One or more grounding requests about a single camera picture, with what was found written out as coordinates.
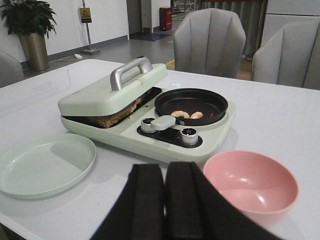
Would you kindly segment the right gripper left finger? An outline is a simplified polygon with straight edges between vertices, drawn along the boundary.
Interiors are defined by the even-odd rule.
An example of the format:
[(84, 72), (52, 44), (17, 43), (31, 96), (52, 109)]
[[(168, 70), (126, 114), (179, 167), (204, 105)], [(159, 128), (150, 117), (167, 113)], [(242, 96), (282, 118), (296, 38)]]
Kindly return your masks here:
[(161, 240), (164, 182), (157, 164), (134, 164), (113, 207), (92, 240)]

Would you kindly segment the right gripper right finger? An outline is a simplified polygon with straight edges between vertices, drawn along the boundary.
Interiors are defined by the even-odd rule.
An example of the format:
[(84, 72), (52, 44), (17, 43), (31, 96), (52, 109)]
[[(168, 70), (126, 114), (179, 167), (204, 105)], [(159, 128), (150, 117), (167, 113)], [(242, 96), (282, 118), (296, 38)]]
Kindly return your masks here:
[(165, 178), (167, 239), (277, 240), (231, 205), (194, 162), (172, 162)]

